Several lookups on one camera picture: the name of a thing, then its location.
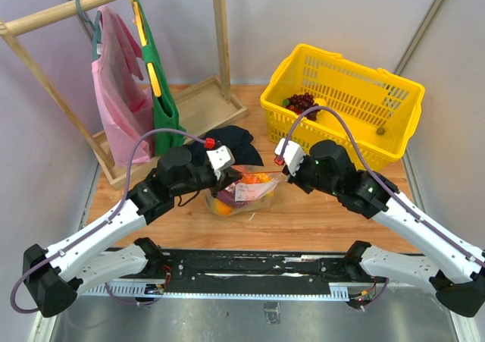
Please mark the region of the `clear zip top bag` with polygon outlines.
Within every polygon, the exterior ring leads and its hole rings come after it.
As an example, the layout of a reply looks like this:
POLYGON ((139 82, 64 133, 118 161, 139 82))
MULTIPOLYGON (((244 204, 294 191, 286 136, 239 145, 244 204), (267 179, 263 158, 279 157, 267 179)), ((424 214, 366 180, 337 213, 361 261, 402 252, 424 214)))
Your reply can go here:
MULTIPOLYGON (((271 176, 271 182, 265 184, 244 184, 241 180, 231 184, 225 190, 234 193, 237 206, 232 207, 231 215, 244 212, 255 212, 258 209, 267 208, 274 200, 277 186, 286 179, 286 176, 280 171, 271 171, 262 166, 254 165, 235 165, 234 168, 244 175, 245 173, 268 173, 271 176)), ((208 210, 214 212, 214 201, 209 190, 205 191, 205 204, 208 210)))

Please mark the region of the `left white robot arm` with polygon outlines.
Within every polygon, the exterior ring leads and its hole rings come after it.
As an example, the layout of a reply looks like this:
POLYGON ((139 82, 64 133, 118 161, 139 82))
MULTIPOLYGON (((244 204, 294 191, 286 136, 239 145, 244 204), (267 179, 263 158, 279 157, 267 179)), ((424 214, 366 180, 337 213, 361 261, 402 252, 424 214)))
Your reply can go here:
POLYGON ((35 310, 50 318, 99 284, 125 275, 157 276, 162 259, 151 240, 137 240, 111 254, 105 250, 169 212, 178 196, 202 190, 217 193, 241 178, 232 167, 235 160, 226 146, 208 149, 205 156, 205 163, 195 166, 186 147, 170 149, 147 177, 102 217, 45 249, 38 244, 26 249, 20 281, 36 304, 35 310))

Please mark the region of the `purple eggplant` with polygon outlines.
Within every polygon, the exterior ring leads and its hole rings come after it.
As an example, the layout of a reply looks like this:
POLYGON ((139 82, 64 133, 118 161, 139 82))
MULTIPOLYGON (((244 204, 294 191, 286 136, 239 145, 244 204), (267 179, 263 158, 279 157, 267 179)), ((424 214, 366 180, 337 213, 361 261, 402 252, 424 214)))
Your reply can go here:
POLYGON ((222 190, 218 192, 217 199, 231 207, 237 206, 237 201, 235 200, 234 193, 231 193, 230 191, 222 190))

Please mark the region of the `orange tangerine fruit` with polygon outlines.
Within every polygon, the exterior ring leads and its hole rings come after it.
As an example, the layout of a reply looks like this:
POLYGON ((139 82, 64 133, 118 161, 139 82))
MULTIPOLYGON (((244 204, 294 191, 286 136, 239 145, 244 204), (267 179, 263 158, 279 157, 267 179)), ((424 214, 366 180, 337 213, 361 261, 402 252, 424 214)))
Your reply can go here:
POLYGON ((221 202, 220 200, 216 199, 214 201, 214 212, 221 216, 228 216, 231 215, 233 208, 228 204, 221 202))

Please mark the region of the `orange tangerines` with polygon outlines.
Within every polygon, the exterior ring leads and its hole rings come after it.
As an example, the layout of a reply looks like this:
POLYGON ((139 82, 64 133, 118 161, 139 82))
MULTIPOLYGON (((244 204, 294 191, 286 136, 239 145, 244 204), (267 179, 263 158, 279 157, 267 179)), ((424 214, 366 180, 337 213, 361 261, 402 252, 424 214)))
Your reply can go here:
POLYGON ((268 173, 245 173, 241 182, 244 184, 265 184, 271 182, 271 176, 268 173))

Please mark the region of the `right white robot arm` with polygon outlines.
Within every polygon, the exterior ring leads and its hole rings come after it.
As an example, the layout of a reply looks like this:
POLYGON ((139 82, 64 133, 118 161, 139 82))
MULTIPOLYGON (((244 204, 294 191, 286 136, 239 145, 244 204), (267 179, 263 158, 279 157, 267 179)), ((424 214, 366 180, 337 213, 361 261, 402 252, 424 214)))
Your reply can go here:
POLYGON ((275 155, 288 183, 305 193, 334 196, 348 211, 388 227, 421 252, 406 256, 356 241, 343 263, 348 279, 370 275, 400 281, 434 294, 458 315, 472 318, 479 312, 484 304, 480 247, 433 220, 384 176, 358 170, 346 149, 332 140, 315 143, 309 154, 293 141, 280 140, 275 155))

